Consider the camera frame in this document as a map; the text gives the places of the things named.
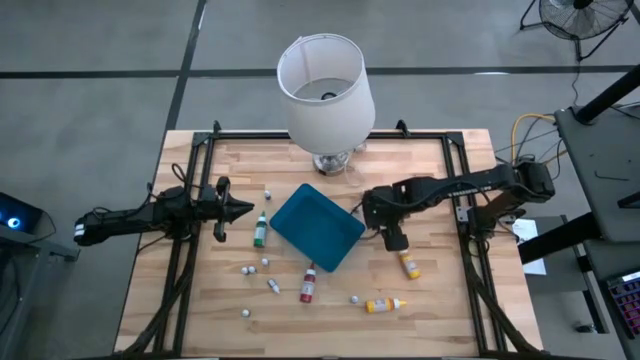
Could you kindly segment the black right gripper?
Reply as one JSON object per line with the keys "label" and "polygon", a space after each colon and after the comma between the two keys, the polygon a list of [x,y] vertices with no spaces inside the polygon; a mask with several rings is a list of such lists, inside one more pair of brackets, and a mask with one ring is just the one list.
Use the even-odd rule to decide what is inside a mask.
{"label": "black right gripper", "polygon": [[408,237],[402,232],[400,222],[416,207],[407,201],[399,188],[378,186],[364,192],[362,208],[364,221],[369,229],[377,231],[389,252],[409,248]]}

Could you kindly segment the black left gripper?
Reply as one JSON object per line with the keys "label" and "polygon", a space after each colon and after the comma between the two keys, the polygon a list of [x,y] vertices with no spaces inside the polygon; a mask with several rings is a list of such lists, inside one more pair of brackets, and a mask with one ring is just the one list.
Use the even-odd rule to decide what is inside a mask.
{"label": "black left gripper", "polygon": [[220,177],[215,186],[204,185],[197,201],[197,218],[200,221],[215,220],[214,238],[226,241],[225,225],[231,224],[254,209],[251,202],[235,199],[230,196],[231,183],[228,177]]}

